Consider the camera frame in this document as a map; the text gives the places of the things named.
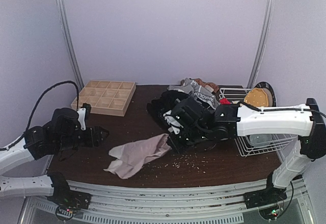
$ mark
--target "gray fabric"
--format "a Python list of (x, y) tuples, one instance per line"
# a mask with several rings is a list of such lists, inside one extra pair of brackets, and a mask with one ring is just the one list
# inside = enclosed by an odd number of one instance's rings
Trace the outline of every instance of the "gray fabric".
[(171, 85), (168, 87), (168, 90), (177, 90), (187, 94), (193, 93), (200, 100), (208, 103), (213, 109), (216, 109), (219, 105), (215, 95), (190, 78), (186, 78), (182, 86)]

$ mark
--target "wooden table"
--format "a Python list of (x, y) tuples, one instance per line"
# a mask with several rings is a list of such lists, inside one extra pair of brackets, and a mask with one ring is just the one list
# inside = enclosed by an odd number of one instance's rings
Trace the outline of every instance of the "wooden table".
[(125, 187), (198, 187), (264, 179), (279, 165), (275, 152), (249, 156), (239, 155), (233, 140), (218, 143), (210, 151), (200, 145), (183, 155), (170, 151), (164, 157), (146, 164), (130, 179), (122, 180), (103, 169), (114, 158), (108, 151), (121, 144), (166, 133), (149, 116), (146, 104), (159, 98), (167, 86), (137, 86), (125, 117), (91, 115), (88, 126), (102, 126), (110, 136), (98, 148), (80, 148), (71, 158), (59, 162), (55, 156), (49, 172), (61, 172), (66, 179)]

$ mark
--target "wooden tray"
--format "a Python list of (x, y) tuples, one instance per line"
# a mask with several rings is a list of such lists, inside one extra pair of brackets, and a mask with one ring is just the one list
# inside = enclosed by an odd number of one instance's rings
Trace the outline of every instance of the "wooden tray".
[[(92, 80), (79, 93), (79, 107), (88, 103), (92, 114), (124, 116), (135, 90), (135, 82)], [(71, 107), (76, 105), (75, 98)]]

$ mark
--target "white backdrop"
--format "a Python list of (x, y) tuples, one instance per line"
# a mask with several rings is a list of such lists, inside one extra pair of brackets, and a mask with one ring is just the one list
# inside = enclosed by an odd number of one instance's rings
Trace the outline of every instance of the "white backdrop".
[(267, 0), (65, 0), (84, 82), (247, 85)]

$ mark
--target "wire rack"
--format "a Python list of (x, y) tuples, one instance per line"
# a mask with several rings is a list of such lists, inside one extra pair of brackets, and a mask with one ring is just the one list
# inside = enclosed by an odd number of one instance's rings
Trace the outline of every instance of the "wire rack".
[[(220, 88), (219, 98), (226, 98), (230, 102), (238, 102), (239, 100), (244, 100), (250, 90), (247, 88)], [(255, 146), (250, 144), (248, 136), (237, 137), (235, 143), (240, 155), (247, 157), (282, 150), (290, 142), (297, 140), (297, 135), (292, 134), (272, 134), (271, 137), (271, 141), (261, 142)]]

